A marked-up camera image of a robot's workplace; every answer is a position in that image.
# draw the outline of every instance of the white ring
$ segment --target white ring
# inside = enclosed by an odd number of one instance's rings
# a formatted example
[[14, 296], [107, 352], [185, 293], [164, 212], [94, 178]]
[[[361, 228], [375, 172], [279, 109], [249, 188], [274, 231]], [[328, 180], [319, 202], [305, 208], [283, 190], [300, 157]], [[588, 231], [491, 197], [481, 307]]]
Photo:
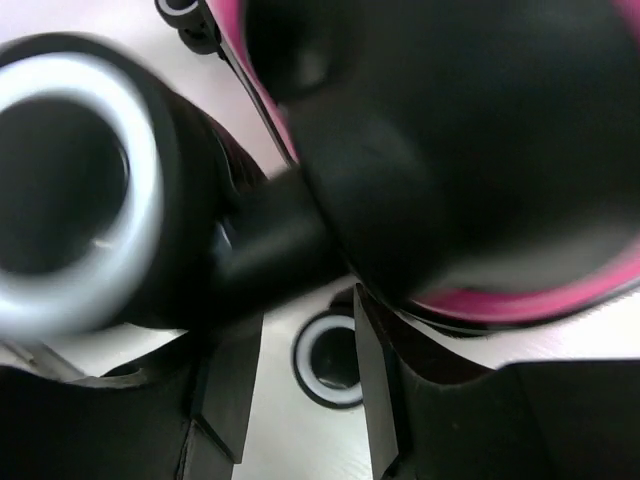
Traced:
[[334, 405], [351, 405], [362, 400], [360, 382], [343, 390], [330, 388], [318, 380], [311, 366], [311, 354], [316, 341], [324, 333], [335, 328], [346, 328], [355, 332], [356, 322], [346, 315], [328, 315], [313, 321], [298, 339], [295, 355], [296, 368], [304, 384], [315, 395]]
[[105, 120], [122, 143], [129, 178], [120, 212], [85, 257], [38, 277], [0, 271], [0, 335], [22, 339], [92, 328], [116, 314], [153, 260], [163, 210], [152, 122], [137, 89], [120, 71], [99, 58], [69, 52], [0, 69], [0, 114], [38, 97], [68, 99]]
[[195, 0], [191, 5], [185, 8], [181, 8], [177, 10], [167, 3], [167, 0], [158, 0], [158, 6], [160, 10], [169, 15], [170, 17], [180, 17], [182, 15], [186, 15], [187, 13], [193, 12], [196, 8], [198, 8], [198, 0]]

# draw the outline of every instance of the black wheel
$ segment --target black wheel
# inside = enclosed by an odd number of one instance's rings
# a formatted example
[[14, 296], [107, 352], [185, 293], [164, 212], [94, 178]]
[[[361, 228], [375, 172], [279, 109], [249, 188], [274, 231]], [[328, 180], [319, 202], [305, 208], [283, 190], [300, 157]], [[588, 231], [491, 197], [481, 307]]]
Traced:
[[204, 22], [198, 0], [154, 0], [156, 10], [173, 28], [197, 28]]
[[211, 35], [208, 28], [203, 25], [197, 29], [181, 29], [178, 30], [180, 40], [189, 50], [198, 55], [210, 55], [216, 53], [220, 49], [220, 43]]
[[332, 307], [313, 317], [296, 337], [292, 364], [315, 403], [335, 410], [362, 404], [353, 310]]

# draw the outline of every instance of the black and white wheel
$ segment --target black and white wheel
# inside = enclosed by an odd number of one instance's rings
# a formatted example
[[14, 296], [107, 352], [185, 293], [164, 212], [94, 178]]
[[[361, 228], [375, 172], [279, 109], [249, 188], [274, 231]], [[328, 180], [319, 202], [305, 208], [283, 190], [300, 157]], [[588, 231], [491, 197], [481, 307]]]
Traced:
[[362, 404], [352, 310], [330, 308], [312, 318], [293, 345], [293, 370], [302, 391], [332, 409]]
[[220, 49], [220, 42], [211, 34], [206, 25], [199, 28], [186, 28], [178, 30], [182, 43], [198, 55], [210, 55]]
[[198, 0], [155, 0], [155, 3], [156, 10], [170, 27], [197, 28], [204, 22]]

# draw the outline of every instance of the pink object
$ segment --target pink object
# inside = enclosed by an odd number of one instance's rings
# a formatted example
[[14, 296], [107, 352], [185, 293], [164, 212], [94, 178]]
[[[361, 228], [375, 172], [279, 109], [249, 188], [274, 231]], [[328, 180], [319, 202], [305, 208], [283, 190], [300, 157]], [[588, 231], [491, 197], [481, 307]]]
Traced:
[[[612, 1], [640, 42], [640, 0]], [[240, 0], [207, 0], [207, 4], [222, 36], [266, 106], [278, 135], [295, 159], [293, 143], [282, 114], [251, 67], [242, 31]], [[524, 323], [568, 313], [639, 277], [640, 243], [593, 276], [555, 290], [518, 295], [456, 290], [418, 298], [415, 303], [426, 310], [470, 322]]]

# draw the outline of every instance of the pink surface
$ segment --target pink surface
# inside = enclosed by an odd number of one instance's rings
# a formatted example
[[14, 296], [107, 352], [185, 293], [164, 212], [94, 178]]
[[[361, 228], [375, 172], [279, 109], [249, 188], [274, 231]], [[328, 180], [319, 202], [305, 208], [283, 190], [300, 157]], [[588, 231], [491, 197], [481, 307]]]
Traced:
[[[613, 0], [613, 2], [640, 42], [640, 0]], [[253, 82], [279, 135], [295, 158], [293, 144], [281, 114], [258, 82], [249, 62], [242, 31], [240, 0], [207, 0], [207, 3], [218, 22], [222, 35]], [[579, 308], [638, 277], [640, 277], [640, 244], [592, 277], [552, 291], [507, 295], [457, 290], [416, 299], [416, 303], [427, 310], [472, 322], [527, 322]]]
[[267, 108], [269, 116], [278, 130], [280, 138], [282, 138], [282, 141], [287, 147], [289, 154], [295, 159], [295, 149], [293, 148], [293, 143], [289, 137], [289, 132], [282, 119], [282, 115], [273, 100], [271, 100], [271, 97], [269, 97], [269, 94], [258, 81], [256, 73], [251, 67], [242, 31], [240, 0], [207, 0], [207, 5], [220, 28], [222, 36], [233, 51], [238, 63], [251, 80], [253, 87], [260, 95], [262, 103]]

